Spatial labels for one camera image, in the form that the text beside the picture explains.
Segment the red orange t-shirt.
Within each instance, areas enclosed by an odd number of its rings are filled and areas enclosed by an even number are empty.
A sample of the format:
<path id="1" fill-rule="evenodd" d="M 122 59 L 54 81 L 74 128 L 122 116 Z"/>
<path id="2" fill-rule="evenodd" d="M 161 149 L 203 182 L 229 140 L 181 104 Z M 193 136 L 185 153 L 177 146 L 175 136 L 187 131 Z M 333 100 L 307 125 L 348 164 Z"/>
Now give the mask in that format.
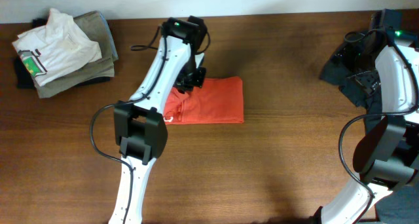
<path id="1" fill-rule="evenodd" d="M 239 77 L 205 79 L 203 87 L 180 93 L 172 88 L 164 108 L 166 124 L 241 124 L 243 81 Z"/>

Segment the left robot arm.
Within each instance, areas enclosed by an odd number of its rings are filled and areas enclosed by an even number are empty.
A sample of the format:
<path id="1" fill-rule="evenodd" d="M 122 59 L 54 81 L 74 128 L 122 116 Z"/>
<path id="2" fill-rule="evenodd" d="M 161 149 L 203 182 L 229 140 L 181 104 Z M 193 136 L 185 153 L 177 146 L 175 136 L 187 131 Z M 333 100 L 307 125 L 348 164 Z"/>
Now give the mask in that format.
<path id="1" fill-rule="evenodd" d="M 122 170 L 110 223 L 141 223 L 151 169 L 168 140 L 163 112 L 173 88 L 181 93 L 202 87 L 206 69 L 200 50 L 208 29 L 203 19 L 169 18 L 161 27 L 156 56 L 128 102 L 114 108 L 115 140 Z"/>

